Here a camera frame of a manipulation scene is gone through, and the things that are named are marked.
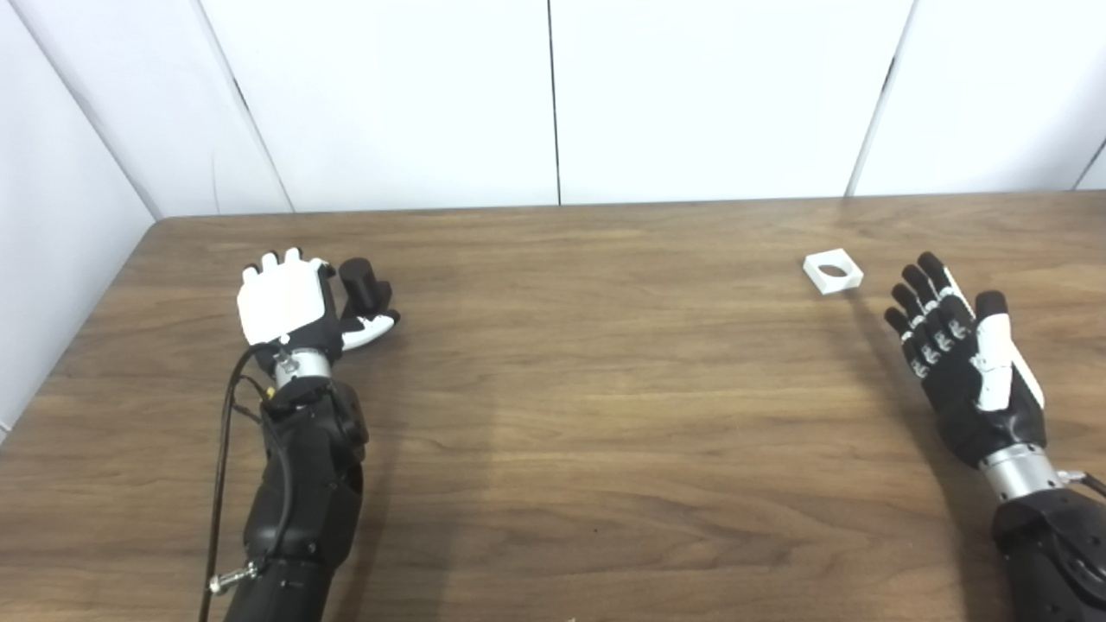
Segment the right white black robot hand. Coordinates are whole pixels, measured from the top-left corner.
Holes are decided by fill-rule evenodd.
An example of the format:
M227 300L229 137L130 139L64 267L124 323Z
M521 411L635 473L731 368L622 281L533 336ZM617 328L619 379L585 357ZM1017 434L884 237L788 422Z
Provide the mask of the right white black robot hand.
M1013 341L1006 296L970 300L948 265L920 253L884 313L919 379L945 447L969 467L1014 446L1047 445L1043 390Z

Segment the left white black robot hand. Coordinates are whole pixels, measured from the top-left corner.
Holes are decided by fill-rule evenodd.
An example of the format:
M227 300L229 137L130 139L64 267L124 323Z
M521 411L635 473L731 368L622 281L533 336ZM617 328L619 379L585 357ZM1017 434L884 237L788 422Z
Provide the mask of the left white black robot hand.
M392 284L377 279L371 260L351 258L333 267L305 259L299 248L248 265L237 304L249 346L316 351L331 363L384 336L401 319L392 308Z

